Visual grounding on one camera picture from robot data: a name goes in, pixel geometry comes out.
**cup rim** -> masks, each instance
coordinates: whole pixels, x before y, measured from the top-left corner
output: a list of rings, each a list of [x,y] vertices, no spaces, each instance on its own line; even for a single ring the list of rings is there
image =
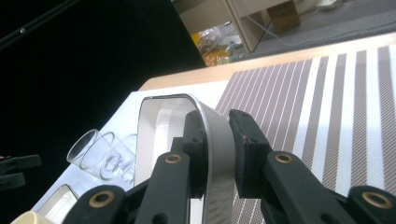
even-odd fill
[[[116,139],[116,135],[115,135],[113,132],[104,133],[104,134],[102,134],[102,136],[100,136],[99,138],[95,139],[95,141],[90,145],[90,147],[89,147],[89,148],[87,149],[87,151],[84,153],[84,156],[82,157],[81,161],[79,162],[79,168],[80,168],[81,170],[86,170],[86,169],[89,168],[88,166],[87,166],[87,167],[84,167],[84,166],[83,166],[83,162],[84,162],[84,160],[86,159],[87,152],[88,152],[89,150],[92,149],[92,146],[94,146],[96,142],[98,142],[98,141],[101,140],[102,138],[105,138],[105,137],[108,136],[108,135],[110,135],[110,138],[111,138],[111,139],[110,139],[110,142],[109,142],[108,147],[106,148],[106,153],[113,147],[114,142],[115,142],[115,139]]]
[[[77,145],[83,138],[85,138],[88,134],[90,134],[90,133],[92,133],[92,132],[93,132],[93,137],[92,137],[92,139],[94,139],[94,140],[93,140],[93,141],[90,141],[89,146],[87,147],[87,149],[85,150],[85,152],[83,152],[81,155],[79,155],[79,153],[78,153],[78,155],[77,155],[76,157],[71,158],[70,154],[75,150],[76,145]],[[70,147],[70,150],[69,150],[69,152],[67,153],[67,156],[66,156],[66,160],[67,160],[68,162],[73,162],[73,161],[78,160],[79,158],[85,156],[85,153],[88,151],[88,149],[89,149],[89,148],[93,145],[93,143],[96,141],[96,138],[97,138],[98,135],[99,135],[99,131],[98,131],[97,129],[91,129],[91,130],[85,132],[85,133],[73,144],[73,146]]]

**black clamp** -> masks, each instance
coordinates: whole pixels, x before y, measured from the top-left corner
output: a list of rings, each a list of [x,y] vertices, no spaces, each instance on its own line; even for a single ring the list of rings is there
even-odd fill
[[[23,173],[8,174],[15,169],[24,169],[41,165],[39,155],[23,157],[4,157],[0,159],[0,190],[15,189],[25,184]]]

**striped placemat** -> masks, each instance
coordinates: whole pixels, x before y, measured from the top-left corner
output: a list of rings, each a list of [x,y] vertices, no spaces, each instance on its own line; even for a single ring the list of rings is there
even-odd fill
[[[236,72],[216,109],[248,112],[328,189],[396,195],[395,106],[396,45]],[[260,205],[235,194],[233,223],[264,223]]]

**table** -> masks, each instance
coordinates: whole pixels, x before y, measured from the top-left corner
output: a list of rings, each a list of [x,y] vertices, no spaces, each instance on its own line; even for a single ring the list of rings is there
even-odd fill
[[[110,121],[105,125],[105,127],[101,129],[101,132],[104,133],[107,131],[113,131],[120,138],[122,138],[123,136],[127,136],[130,133],[136,133],[138,108],[140,106],[141,100],[145,96],[165,95],[171,93],[184,93],[184,92],[191,93],[194,96],[196,96],[201,102],[212,108],[215,108],[220,112],[220,114],[223,114],[224,116],[227,116],[228,113],[227,111],[230,108],[248,110],[248,112],[254,114],[254,118],[257,119],[256,121],[260,122],[260,123],[258,122],[259,125],[261,126],[263,132],[265,134],[268,134],[267,137],[270,140],[270,142],[274,144],[273,147],[276,146],[275,149],[280,149],[285,145],[294,146],[294,147],[289,147],[289,149],[292,150],[293,153],[303,158],[303,161],[306,161],[309,164],[313,173],[316,176],[318,176],[318,178],[321,178],[323,181],[325,181],[326,178],[332,179],[329,180],[329,185],[332,185],[340,193],[345,194],[345,189],[347,189],[350,186],[350,181],[349,183],[346,183],[345,186],[339,185],[337,184],[338,182],[336,181],[336,178],[340,178],[340,175],[333,177],[326,177],[328,173],[323,171],[324,164],[327,164],[327,161],[323,157],[323,155],[328,155],[326,149],[322,149],[324,150],[322,151],[323,153],[318,153],[317,150],[314,150],[310,153],[306,153],[307,150],[304,148],[304,146],[309,145],[312,148],[321,149],[320,147],[321,143],[325,143],[328,140],[328,138],[321,138],[321,136],[324,136],[326,135],[326,133],[331,133],[332,131],[336,130],[330,127],[332,125],[329,125],[332,124],[331,122],[329,122],[329,120],[334,119],[333,115],[326,113],[326,111],[332,111],[331,110],[332,100],[329,101],[329,99],[331,98],[336,99],[336,97],[344,97],[343,98],[344,102],[347,102],[346,98],[348,97],[348,94],[345,94],[345,96],[340,96],[334,94],[337,91],[332,91],[332,84],[329,83],[332,83],[332,81],[336,80],[336,77],[334,75],[335,70],[330,69],[332,67],[328,64],[336,65],[339,64],[339,62],[341,62],[341,59],[344,59],[343,65],[347,67],[348,62],[346,61],[348,55],[350,54],[356,55],[355,59],[357,62],[360,59],[359,56],[361,55],[361,53],[359,53],[360,51],[366,53],[365,55],[368,56],[369,59],[367,59],[367,62],[369,62],[369,60],[376,60],[376,59],[379,60],[382,57],[381,52],[384,51],[383,49],[386,49],[392,52],[389,56],[389,59],[387,60],[387,62],[389,62],[389,66],[391,70],[390,79],[396,78],[396,66],[395,66],[396,63],[395,61],[393,61],[396,60],[396,54],[395,55],[393,54],[396,53],[395,44],[396,44],[396,33],[392,33],[387,35],[380,35],[380,36],[368,37],[354,41],[348,41],[345,43],[334,44],[334,45],[324,46],[314,49],[304,49],[296,52],[290,52],[281,55],[250,60],[246,62],[231,63],[218,67],[209,67],[209,68],[193,70],[185,73],[173,74],[165,77],[152,78],[142,86],[140,91],[131,93],[131,95],[127,98],[127,100],[120,106],[119,110],[115,113],[115,115],[110,119]],[[370,59],[372,58],[371,57],[372,53],[377,57],[375,57],[374,59]],[[306,76],[303,77],[305,62],[306,64],[310,64],[310,67],[308,70],[306,70]],[[292,73],[289,72],[291,71],[289,70],[289,67],[290,68],[294,67]],[[311,75],[308,71],[311,71],[312,69],[314,70],[317,69],[319,71],[318,74],[314,76]],[[274,76],[274,78],[271,79],[271,77],[266,75],[267,74],[266,71],[273,71],[273,73],[274,71],[276,71],[275,73],[277,73],[278,76]],[[298,80],[303,80],[305,78],[306,92],[305,94],[301,95],[298,92],[299,89],[297,88],[295,90],[296,91],[295,94],[287,94],[286,96],[282,95],[281,92],[283,88],[281,86],[283,86],[284,83],[285,86],[289,85],[289,89],[290,87],[299,87],[299,85],[291,85],[293,80],[297,80],[296,78],[294,78],[294,71],[301,71],[301,73],[298,73],[300,74],[300,79]],[[367,76],[368,78],[371,77],[371,72],[372,71],[370,70],[367,73],[369,74],[369,76]],[[291,75],[290,79],[285,78],[285,76],[288,75]],[[395,90],[394,86],[396,85],[391,86],[392,81],[394,82],[395,80],[393,79],[390,81],[389,90],[391,91],[391,88],[393,88],[393,95],[396,95],[394,91]],[[256,85],[256,83],[267,83],[267,85],[268,83],[273,83],[270,86],[273,86],[274,88],[272,88],[271,90],[265,89],[264,92],[260,91],[260,93],[257,93],[259,92],[258,90],[263,90],[263,88],[260,89],[259,84]],[[355,92],[355,94],[359,94],[358,90],[362,90],[362,88],[356,88],[356,90],[357,91]],[[378,89],[367,88],[367,91],[372,92],[373,95],[379,95],[378,92],[382,90],[384,90],[383,87],[380,87]],[[308,110],[310,111],[310,113],[303,113],[303,112],[299,113],[299,121],[300,121],[299,123],[302,125],[295,126],[294,131],[291,130],[291,128],[281,127],[280,124],[284,123],[284,121],[282,120],[284,120],[286,115],[285,117],[282,116],[277,117],[277,120],[279,120],[279,122],[274,121],[272,123],[272,120],[276,120],[277,115],[275,113],[273,113],[272,116],[268,117],[268,115],[266,115],[266,112],[264,114],[262,112],[259,113],[260,111],[259,108],[254,109],[254,105],[257,105],[255,104],[256,99],[260,99],[257,97],[257,95],[260,94],[262,99],[267,97],[266,99],[268,104],[266,105],[266,108],[270,108],[270,109],[269,110],[267,109],[265,111],[280,111],[277,114],[279,115],[282,114],[283,116],[283,114],[287,114],[287,112],[285,111],[288,111],[287,109],[289,106],[287,104],[288,99],[292,95],[295,95],[294,99],[298,98],[298,96],[300,95],[303,96],[304,99],[304,101],[301,101],[299,104],[300,110],[301,111]],[[328,100],[321,101],[318,99],[318,96],[320,96],[320,98],[328,99]],[[367,105],[373,106],[374,108],[376,107],[384,108],[383,106],[382,107],[379,106],[380,102],[382,102],[382,98],[379,99],[378,101],[375,101],[371,98],[366,99]],[[385,137],[384,141],[385,143],[388,143],[387,144],[388,147],[389,144],[391,147],[394,145],[394,141],[392,141],[391,139],[393,139],[392,136],[394,136],[393,134],[395,133],[394,130],[395,126],[393,127],[388,126],[388,128],[387,127],[384,128],[386,129],[384,132],[378,132],[378,129],[376,128],[375,125],[379,123],[384,124],[382,120],[379,120],[380,117],[389,118],[390,125],[393,124],[392,122],[394,122],[395,120],[394,105],[396,105],[396,103],[390,102],[390,104],[393,106],[393,108],[386,107],[389,109],[393,109],[392,111],[390,111],[390,116],[389,116],[389,112],[381,112],[380,109],[377,110],[367,109],[366,111],[368,113],[368,116],[367,114],[365,115],[367,119],[367,125],[368,125],[367,127],[369,128],[373,127],[373,129],[367,129],[369,131],[367,132],[367,134],[374,134],[374,135],[383,134],[383,136]],[[365,106],[359,102],[357,102],[355,105],[357,108],[359,108],[359,106]],[[320,116],[316,116],[316,114],[318,113],[315,113],[316,112],[315,109],[321,112],[319,113]],[[352,118],[353,116],[355,116],[356,118],[360,117],[359,115],[351,115],[350,113],[347,114],[352,116]],[[279,133],[279,136],[283,134],[285,139],[288,139],[288,132],[295,134],[294,135],[295,140],[293,138],[292,142],[285,143],[284,141],[283,145],[279,144],[278,141],[276,141],[276,139],[279,138],[276,138],[276,135],[274,135],[274,133],[276,134]],[[307,136],[309,137],[310,135],[315,136],[316,142],[306,141],[306,139],[309,139],[307,138]],[[366,139],[365,146],[367,148],[370,148],[372,144],[375,145],[378,144],[378,142],[370,141]],[[376,158],[375,154],[370,155],[370,152],[371,150],[367,150],[366,152],[367,158]],[[386,158],[394,158],[395,153],[392,153],[391,151],[386,151],[385,149],[384,149],[384,153],[388,153]],[[347,157],[349,154],[345,155],[341,153],[340,155],[343,155],[343,157],[340,158],[345,158],[345,156]],[[340,162],[338,162],[338,164],[335,165],[342,166],[343,162],[345,162],[345,160],[341,160]],[[371,164],[368,164],[369,168],[367,168],[367,174],[366,174],[368,177],[364,179],[364,181],[367,181],[368,183],[373,183],[374,185],[377,185],[377,183],[380,182],[379,187],[381,187],[381,184],[382,187],[384,187],[384,185],[385,186],[389,185],[386,176],[385,177],[380,176],[382,180],[379,180],[379,182],[376,176],[378,176],[378,174],[380,175],[394,174],[395,172],[394,168],[389,169],[385,167],[384,168],[385,171],[382,170],[381,171],[382,173],[378,173],[377,172],[378,170],[375,168],[375,173],[370,174],[371,172],[370,166]],[[94,177],[91,177],[85,174],[84,172],[81,172],[74,165],[70,165],[32,210],[37,210],[48,199],[48,197],[63,183],[69,184],[78,195],[81,195],[86,190],[93,188],[97,185],[105,184],[106,182],[95,179]],[[124,189],[130,188],[130,186],[123,185],[122,183],[115,183],[115,184],[122,186]],[[396,186],[392,185],[388,188],[395,190]],[[237,223],[241,218],[249,218],[250,220],[253,220],[254,223],[262,221],[262,217],[260,216],[260,209],[256,209],[256,207],[259,207],[258,204],[259,202],[257,200],[256,201],[238,200],[236,199],[236,195],[235,195],[233,222]]]

